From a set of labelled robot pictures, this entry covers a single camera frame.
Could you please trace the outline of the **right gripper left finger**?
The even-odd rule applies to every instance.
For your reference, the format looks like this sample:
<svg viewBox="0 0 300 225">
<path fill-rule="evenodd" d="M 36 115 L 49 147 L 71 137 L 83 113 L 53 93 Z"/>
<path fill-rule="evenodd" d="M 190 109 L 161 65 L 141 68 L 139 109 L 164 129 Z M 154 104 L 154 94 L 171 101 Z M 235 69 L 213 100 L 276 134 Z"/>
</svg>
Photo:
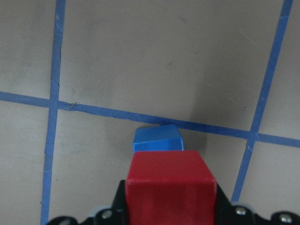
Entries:
<svg viewBox="0 0 300 225">
<path fill-rule="evenodd" d="M 94 216 L 88 216 L 85 225 L 127 225 L 128 208 L 125 200 L 125 181 L 119 182 L 110 207 L 98 210 Z"/>
</svg>

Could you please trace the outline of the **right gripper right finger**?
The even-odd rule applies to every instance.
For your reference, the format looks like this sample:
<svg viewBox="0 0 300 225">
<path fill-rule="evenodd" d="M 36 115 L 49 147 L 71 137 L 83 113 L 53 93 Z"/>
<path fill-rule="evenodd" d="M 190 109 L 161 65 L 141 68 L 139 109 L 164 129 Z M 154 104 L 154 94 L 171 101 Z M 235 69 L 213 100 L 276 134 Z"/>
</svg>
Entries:
<svg viewBox="0 0 300 225">
<path fill-rule="evenodd" d="M 217 184 L 215 225 L 256 225 L 254 213 L 242 205 L 232 205 Z"/>
</svg>

